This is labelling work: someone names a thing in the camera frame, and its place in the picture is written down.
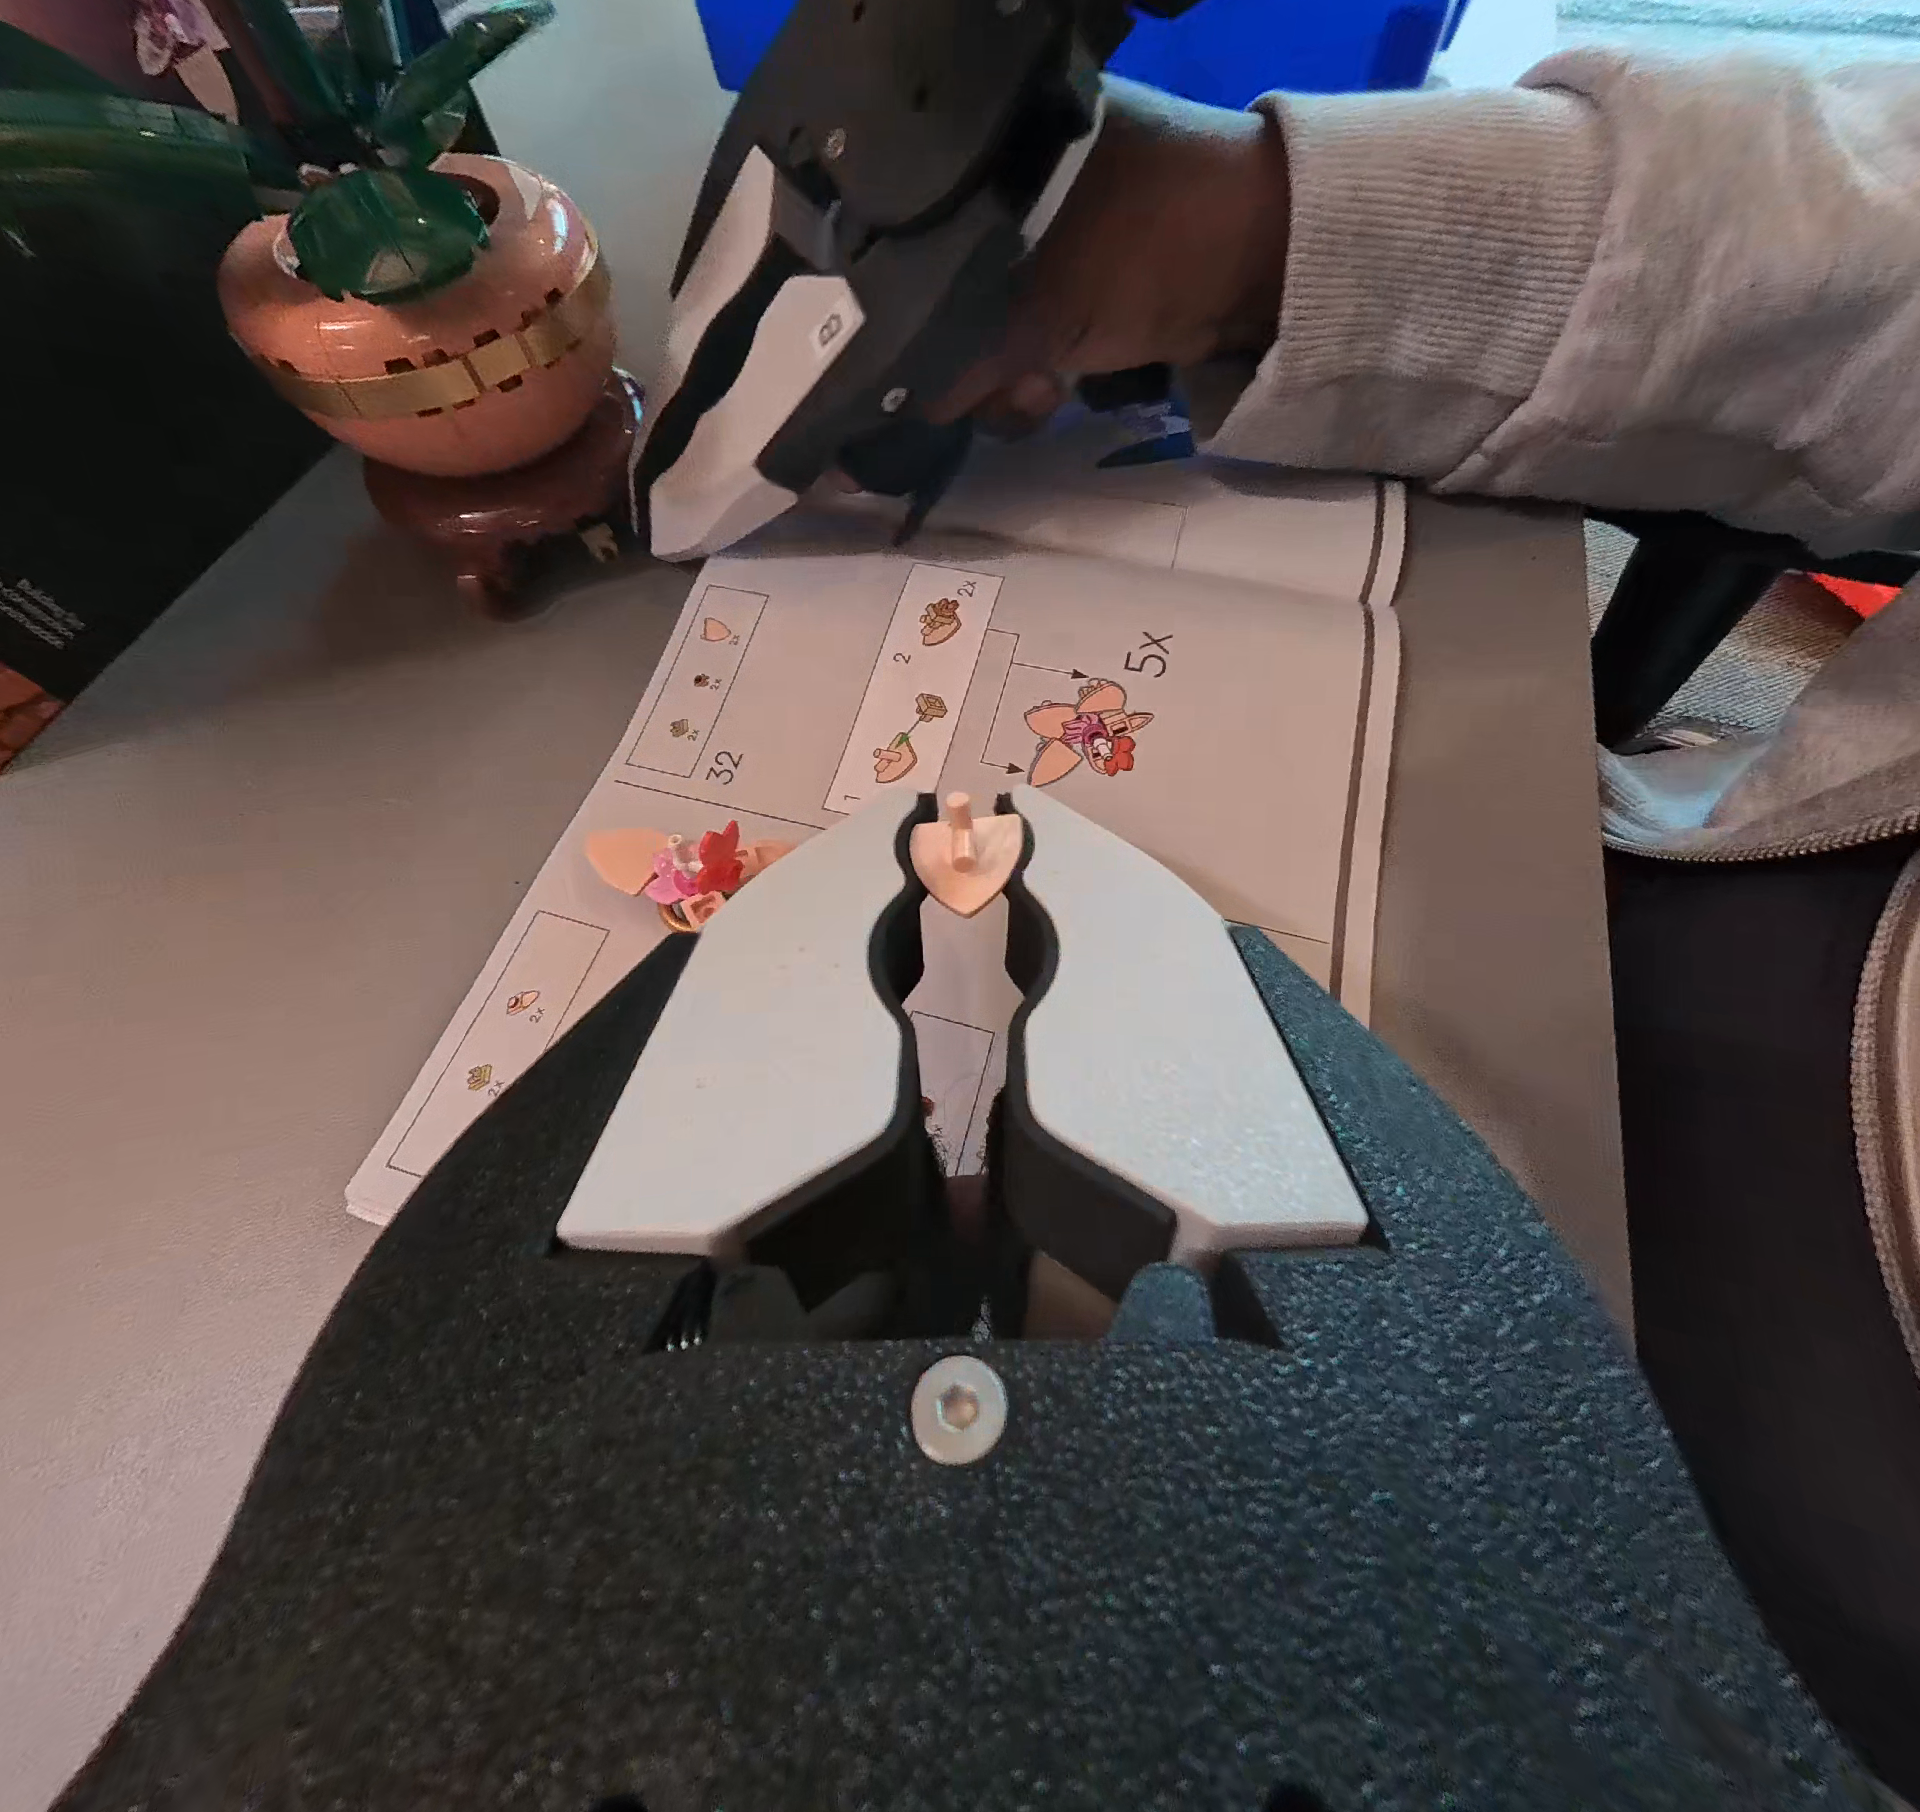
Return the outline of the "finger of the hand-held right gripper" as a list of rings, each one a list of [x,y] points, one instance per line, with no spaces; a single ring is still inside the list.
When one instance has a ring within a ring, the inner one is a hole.
[[[803,496],[753,463],[851,349],[858,319],[842,278],[744,286],[701,311],[677,298],[639,436],[639,527],[649,559],[720,559]]]
[[[753,344],[786,288],[833,286],[807,239],[822,239],[822,209],[752,138],[720,218],[691,243],[667,344]]]

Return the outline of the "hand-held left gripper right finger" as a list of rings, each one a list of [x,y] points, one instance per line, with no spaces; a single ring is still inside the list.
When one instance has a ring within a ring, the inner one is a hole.
[[[1049,792],[1010,792],[1001,1207],[1060,1267],[1359,1251],[1369,1209],[1232,923]]]

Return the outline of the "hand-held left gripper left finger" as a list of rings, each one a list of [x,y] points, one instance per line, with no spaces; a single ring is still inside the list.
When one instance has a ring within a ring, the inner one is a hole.
[[[912,827],[875,792],[691,936],[639,1071],[554,1221],[563,1251],[891,1267],[944,1209],[917,1110]]]

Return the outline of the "pink brick petal piece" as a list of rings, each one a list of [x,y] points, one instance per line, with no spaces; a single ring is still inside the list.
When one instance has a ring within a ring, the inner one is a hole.
[[[931,827],[912,827],[904,851],[917,892],[968,923],[1012,882],[1030,851],[1030,827],[1012,812],[976,812],[968,792],[944,792]]]

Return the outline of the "person's right forearm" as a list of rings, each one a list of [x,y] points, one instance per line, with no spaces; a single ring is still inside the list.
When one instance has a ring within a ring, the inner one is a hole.
[[[1258,120],[1286,319],[1208,450],[1914,551],[1914,61],[1556,49]]]

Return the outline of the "grey desk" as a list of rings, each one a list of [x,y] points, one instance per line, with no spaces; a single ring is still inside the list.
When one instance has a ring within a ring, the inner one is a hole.
[[[338,1192],[691,572],[468,620],[323,450],[4,771],[0,1808],[146,1681],[370,1228]],[[1406,496],[1369,1025],[1630,1319],[1584,551]]]

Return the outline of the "person's right hand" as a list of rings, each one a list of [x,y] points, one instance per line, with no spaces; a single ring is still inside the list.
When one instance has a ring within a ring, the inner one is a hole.
[[[1271,359],[1290,258],[1290,152],[1271,111],[1103,85],[1103,123],[1012,268],[991,349],[923,408],[1046,425],[1081,379]]]

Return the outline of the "small pink brick flower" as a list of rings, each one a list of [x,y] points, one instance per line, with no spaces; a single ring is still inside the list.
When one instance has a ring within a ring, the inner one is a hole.
[[[786,865],[790,842],[744,842],[744,827],[720,831],[595,831],[582,868],[643,901],[667,936],[699,936],[744,882],[753,882],[768,865]]]

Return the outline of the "brick instruction booklet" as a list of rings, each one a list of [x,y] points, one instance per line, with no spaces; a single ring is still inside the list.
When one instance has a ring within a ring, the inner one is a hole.
[[[649,945],[639,842],[807,842],[875,792],[1049,802],[1369,1015],[1406,492],[1246,463],[976,463],[912,541],[786,514],[691,572],[649,687],[352,1183],[395,1228]]]

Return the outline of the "dark cloth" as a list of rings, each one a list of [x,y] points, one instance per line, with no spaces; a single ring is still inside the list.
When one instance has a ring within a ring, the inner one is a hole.
[[[1920,1451],[1850,1140],[1863,970],[1914,842],[1609,851],[1636,1365],[1772,1640],[1914,1798]]]

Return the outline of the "dark orchid print box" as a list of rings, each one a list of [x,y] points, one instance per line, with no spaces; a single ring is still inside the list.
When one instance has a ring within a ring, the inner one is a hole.
[[[436,0],[0,0],[0,765],[323,450],[214,278],[436,36]]]

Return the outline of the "black chair leg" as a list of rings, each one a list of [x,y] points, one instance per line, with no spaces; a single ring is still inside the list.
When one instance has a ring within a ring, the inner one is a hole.
[[[1897,551],[1814,559],[1792,532],[1729,527],[1711,514],[1596,504],[1596,527],[1630,532],[1619,593],[1596,622],[1596,743],[1627,748],[1711,664],[1711,644],[1787,582],[1814,582],[1868,622],[1914,582]]]

